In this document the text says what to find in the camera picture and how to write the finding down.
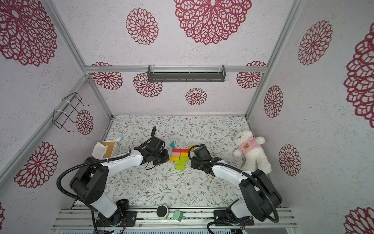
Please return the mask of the green block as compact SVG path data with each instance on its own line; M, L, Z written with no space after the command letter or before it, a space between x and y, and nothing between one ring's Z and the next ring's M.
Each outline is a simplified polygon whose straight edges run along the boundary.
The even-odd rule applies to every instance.
M185 170L185 168L186 168L185 164L176 164L175 165L175 170L177 170L177 171L183 171L183 170Z
M183 165L183 166L185 166L186 165L186 161L179 160L179 161L176 161L175 164L176 165Z
M189 157L180 157L180 161L189 162Z

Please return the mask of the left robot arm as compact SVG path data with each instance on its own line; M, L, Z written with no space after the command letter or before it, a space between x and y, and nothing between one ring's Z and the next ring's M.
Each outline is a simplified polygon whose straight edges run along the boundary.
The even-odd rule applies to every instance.
M158 166L169 160L165 142L155 134L156 126L153 127L149 139L128 152L100 160L88 157L82 164L58 176L58 190L90 208L96 234L99 231L94 218L95 212L109 219L112 226L121 223L121 208L105 194L107 179L116 173L145 163L152 162L154 166Z

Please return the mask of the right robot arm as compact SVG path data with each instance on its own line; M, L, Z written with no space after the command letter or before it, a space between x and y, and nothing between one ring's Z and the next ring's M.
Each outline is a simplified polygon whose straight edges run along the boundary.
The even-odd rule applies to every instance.
M262 170L244 171L226 163L221 158L213 158L205 144L190 147L188 157L193 169L204 171L206 174L222 178L238 186L243 196L227 208L227 212L233 218L207 224L206 228L209 233L213 233L212 225L247 223L252 217L262 222L268 219L273 223L279 223L277 207L281 205L282 197Z

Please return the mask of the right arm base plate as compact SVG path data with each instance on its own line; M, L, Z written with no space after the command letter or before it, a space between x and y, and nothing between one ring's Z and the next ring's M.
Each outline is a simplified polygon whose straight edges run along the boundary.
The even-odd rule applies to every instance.
M216 226L239 225L239 226L253 226L254 220L252 216L237 218L232 212L227 210L213 211L214 223Z

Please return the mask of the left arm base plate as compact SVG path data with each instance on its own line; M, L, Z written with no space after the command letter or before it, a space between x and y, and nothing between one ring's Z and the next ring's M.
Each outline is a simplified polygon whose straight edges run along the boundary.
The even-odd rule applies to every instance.
M129 201L120 199L116 202L117 210L110 217L105 217L99 213L95 224L97 227L134 227L136 222L137 211L129 210Z

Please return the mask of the pink block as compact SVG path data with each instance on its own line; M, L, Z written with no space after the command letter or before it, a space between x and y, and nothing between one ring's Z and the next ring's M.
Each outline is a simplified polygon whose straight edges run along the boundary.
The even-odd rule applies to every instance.
M180 152L172 152L171 156L172 157L180 157L181 153Z

